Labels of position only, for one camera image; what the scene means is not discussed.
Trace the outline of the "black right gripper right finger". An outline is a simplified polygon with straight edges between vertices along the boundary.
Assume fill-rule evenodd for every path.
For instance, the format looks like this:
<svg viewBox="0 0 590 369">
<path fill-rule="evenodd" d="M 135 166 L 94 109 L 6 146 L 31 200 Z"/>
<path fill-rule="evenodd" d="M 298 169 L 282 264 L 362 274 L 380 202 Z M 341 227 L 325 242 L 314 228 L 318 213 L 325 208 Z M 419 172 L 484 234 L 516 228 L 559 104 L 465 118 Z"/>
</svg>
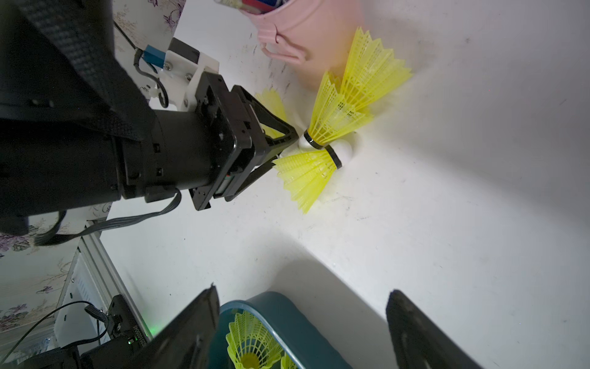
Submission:
<svg viewBox="0 0 590 369">
<path fill-rule="evenodd" d="M 399 368 L 480 368 L 403 292 L 390 293 L 387 324 Z"/>
</svg>

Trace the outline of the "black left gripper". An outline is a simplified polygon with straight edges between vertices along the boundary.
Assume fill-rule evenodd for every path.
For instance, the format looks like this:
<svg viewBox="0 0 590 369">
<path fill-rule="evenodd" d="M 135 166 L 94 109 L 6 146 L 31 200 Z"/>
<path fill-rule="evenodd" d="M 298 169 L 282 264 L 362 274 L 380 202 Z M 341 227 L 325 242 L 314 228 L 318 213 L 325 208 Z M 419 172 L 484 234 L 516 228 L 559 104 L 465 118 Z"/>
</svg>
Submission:
<svg viewBox="0 0 590 369">
<path fill-rule="evenodd" d="M 209 153 L 209 180 L 205 185 L 192 188 L 190 194 L 195 209 L 203 211 L 215 198 L 233 201 L 261 179 L 275 166 L 273 161 L 278 159 L 277 155 L 295 143 L 299 135 L 292 125 L 270 113 L 242 86 L 235 85 L 229 90 L 219 74 L 205 72 L 201 75 L 196 99 L 196 112 Z M 284 136 L 268 137 L 261 123 Z M 250 173 L 253 147 L 258 156 L 269 160 Z"/>
</svg>

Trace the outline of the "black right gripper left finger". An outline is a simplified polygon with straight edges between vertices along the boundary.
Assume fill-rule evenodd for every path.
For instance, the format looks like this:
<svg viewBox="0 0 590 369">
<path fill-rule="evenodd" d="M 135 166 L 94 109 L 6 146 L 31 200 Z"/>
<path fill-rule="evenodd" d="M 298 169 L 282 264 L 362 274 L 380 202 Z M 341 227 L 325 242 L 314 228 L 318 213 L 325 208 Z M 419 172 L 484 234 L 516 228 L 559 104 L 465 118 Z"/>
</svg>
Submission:
<svg viewBox="0 0 590 369">
<path fill-rule="evenodd" d="M 219 321 L 219 298 L 212 285 L 203 290 L 123 368 L 206 368 Z"/>
</svg>

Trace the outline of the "yellow shuttlecock eleven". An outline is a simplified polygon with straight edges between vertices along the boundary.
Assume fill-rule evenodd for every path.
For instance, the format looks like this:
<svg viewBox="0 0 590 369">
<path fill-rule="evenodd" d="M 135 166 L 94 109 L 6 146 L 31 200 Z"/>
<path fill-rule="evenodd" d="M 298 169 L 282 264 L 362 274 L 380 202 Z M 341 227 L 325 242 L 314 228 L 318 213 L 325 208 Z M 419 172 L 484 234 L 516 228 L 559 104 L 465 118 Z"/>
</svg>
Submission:
<svg viewBox="0 0 590 369">
<path fill-rule="evenodd" d="M 287 121 L 287 112 L 284 103 L 276 89 L 264 89 L 263 92 L 256 93 L 254 96 L 270 113 L 282 121 Z M 261 123 L 261 127 L 265 135 L 270 138 L 276 139 L 284 136 L 284 133 L 273 129 L 264 123 Z"/>
</svg>

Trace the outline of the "yellow shuttlecock three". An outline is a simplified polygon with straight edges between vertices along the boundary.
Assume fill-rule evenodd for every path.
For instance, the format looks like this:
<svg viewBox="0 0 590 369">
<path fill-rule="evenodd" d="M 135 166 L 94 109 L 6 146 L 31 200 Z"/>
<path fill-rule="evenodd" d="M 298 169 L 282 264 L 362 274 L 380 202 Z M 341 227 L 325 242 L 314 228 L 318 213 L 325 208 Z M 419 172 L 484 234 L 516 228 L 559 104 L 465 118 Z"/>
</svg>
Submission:
<svg viewBox="0 0 590 369">
<path fill-rule="evenodd" d="M 298 209 L 307 214 L 318 200 L 333 174 L 347 165 L 353 157 L 348 141 L 336 140 L 323 149 L 301 152 L 272 161 L 283 187 Z"/>
</svg>

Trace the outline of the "yellow shuttlecock six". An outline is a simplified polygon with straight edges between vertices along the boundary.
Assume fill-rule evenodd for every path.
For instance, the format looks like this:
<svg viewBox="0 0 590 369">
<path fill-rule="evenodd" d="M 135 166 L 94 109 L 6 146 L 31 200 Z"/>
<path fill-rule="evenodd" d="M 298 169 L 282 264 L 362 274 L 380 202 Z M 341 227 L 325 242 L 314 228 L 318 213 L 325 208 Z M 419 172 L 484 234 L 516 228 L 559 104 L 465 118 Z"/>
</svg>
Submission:
<svg viewBox="0 0 590 369">
<path fill-rule="evenodd" d="M 284 350 L 252 313 L 236 313 L 228 327 L 227 353 L 235 368 L 272 368 L 281 360 Z"/>
</svg>

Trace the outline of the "teal plastic storage box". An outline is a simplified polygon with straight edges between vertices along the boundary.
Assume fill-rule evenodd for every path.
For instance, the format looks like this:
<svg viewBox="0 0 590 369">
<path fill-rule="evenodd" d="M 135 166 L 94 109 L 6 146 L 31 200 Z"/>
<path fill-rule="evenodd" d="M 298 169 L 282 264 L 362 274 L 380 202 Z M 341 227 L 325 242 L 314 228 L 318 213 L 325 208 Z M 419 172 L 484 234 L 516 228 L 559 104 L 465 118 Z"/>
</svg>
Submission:
<svg viewBox="0 0 590 369">
<path fill-rule="evenodd" d="M 349 368 L 339 352 L 286 296 L 264 292 L 246 301 L 221 306 L 218 331 L 210 346 L 209 368 L 235 368 L 227 353 L 226 334 L 236 313 L 252 313 L 284 350 L 272 368 Z"/>
</svg>

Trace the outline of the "yellow shuttlecock one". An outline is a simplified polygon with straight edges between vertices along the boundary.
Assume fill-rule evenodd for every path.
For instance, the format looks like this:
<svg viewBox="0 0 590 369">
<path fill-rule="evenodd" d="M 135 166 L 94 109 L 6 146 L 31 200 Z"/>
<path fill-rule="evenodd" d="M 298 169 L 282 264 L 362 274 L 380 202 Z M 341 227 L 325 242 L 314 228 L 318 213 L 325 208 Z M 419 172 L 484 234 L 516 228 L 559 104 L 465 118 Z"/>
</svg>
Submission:
<svg viewBox="0 0 590 369">
<path fill-rule="evenodd" d="M 358 110 L 367 108 L 398 89 L 413 76 L 406 62 L 393 49 L 384 47 L 359 27 L 350 47 L 340 93 Z"/>
</svg>

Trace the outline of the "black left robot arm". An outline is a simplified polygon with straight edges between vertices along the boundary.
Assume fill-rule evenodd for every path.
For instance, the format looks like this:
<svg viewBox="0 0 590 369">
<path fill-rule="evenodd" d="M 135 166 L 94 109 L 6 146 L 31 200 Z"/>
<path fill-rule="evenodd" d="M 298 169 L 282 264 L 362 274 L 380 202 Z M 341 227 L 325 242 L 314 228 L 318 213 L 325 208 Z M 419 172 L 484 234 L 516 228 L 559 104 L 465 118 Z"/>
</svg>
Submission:
<svg viewBox="0 0 590 369">
<path fill-rule="evenodd" d="M 1 231 L 34 215 L 189 191 L 231 201 L 298 138 L 241 86 L 198 72 L 176 110 L 152 109 L 115 58 L 109 1 L 1 4 Z"/>
</svg>

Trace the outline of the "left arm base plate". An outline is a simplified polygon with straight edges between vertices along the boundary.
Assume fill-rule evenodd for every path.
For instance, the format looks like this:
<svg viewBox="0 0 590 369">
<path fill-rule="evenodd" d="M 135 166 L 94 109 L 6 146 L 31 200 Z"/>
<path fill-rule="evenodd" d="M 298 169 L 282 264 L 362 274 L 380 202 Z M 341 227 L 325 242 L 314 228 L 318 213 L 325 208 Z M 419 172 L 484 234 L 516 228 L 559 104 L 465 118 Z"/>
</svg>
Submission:
<svg viewBox="0 0 590 369">
<path fill-rule="evenodd" d="M 124 295 L 105 306 L 68 298 L 14 334 L 1 334 L 1 367 L 123 368 L 151 341 Z"/>
</svg>

